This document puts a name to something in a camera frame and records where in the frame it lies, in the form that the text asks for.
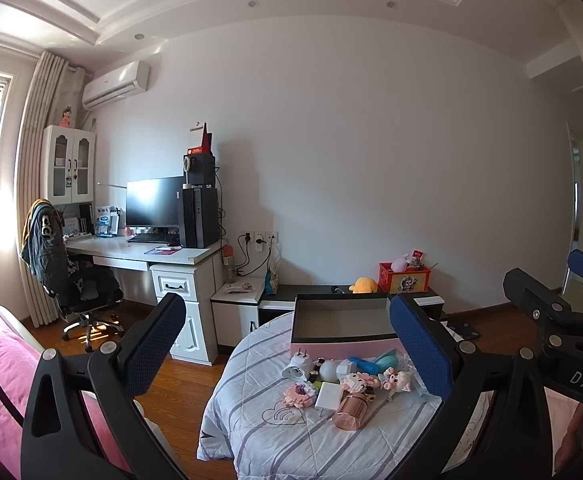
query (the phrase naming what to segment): rose gold cup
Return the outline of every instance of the rose gold cup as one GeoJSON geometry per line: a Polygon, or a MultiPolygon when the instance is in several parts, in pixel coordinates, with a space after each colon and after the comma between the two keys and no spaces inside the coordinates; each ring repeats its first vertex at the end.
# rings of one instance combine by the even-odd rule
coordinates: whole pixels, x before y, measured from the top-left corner
{"type": "Polygon", "coordinates": [[[342,400],[332,421],[341,430],[355,431],[361,427],[367,411],[367,397],[364,394],[348,394],[342,400]]]}

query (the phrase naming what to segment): cabinet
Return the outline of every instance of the cabinet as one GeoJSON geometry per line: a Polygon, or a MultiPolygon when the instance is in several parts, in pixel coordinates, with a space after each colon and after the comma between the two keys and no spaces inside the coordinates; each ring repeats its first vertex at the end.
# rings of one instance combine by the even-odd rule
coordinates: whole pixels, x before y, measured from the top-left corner
{"type": "Polygon", "coordinates": [[[94,200],[96,134],[48,126],[41,153],[41,196],[52,204],[94,200]]]}
{"type": "Polygon", "coordinates": [[[169,292],[185,300],[185,325],[170,350],[174,359],[212,365],[218,356],[210,298],[216,291],[213,258],[196,266],[154,264],[150,267],[156,299],[169,292]]]}
{"type": "Polygon", "coordinates": [[[242,338],[254,332],[258,323],[258,306],[213,302],[216,339],[219,345],[235,347],[242,338]]]}

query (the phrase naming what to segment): heart drawing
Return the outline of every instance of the heart drawing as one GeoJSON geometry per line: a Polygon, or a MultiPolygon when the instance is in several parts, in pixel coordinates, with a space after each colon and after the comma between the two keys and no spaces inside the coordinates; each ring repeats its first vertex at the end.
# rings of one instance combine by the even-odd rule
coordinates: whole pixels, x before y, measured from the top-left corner
{"type": "Polygon", "coordinates": [[[279,400],[273,408],[263,412],[263,420],[276,426],[307,423],[305,416],[298,408],[283,406],[282,400],[279,400]]]}

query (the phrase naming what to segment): white wall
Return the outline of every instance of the white wall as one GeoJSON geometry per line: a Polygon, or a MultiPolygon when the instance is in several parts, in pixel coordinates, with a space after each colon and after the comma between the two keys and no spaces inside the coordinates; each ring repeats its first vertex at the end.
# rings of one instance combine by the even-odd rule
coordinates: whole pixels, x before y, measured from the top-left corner
{"type": "Polygon", "coordinates": [[[14,164],[20,121],[36,60],[0,47],[0,72],[11,75],[0,131],[0,304],[19,319],[29,315],[15,242],[14,164]]]}
{"type": "MultiPolygon", "coordinates": [[[[150,90],[97,113],[96,181],[182,174],[207,121],[232,244],[280,232],[282,283],[377,278],[414,248],[454,312],[505,302],[520,266],[564,279],[571,149],[525,67],[438,31],[366,18],[237,23],[172,40],[150,90]]],[[[98,187],[97,203],[124,205],[98,187]]]]}

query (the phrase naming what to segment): yellow stuffed toy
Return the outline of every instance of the yellow stuffed toy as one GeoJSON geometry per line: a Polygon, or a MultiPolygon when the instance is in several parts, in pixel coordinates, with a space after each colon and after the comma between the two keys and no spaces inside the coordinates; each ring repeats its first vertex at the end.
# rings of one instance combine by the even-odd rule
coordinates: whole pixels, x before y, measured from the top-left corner
{"type": "Polygon", "coordinates": [[[358,278],[356,283],[349,287],[354,294],[378,292],[378,283],[371,278],[358,278]]]}

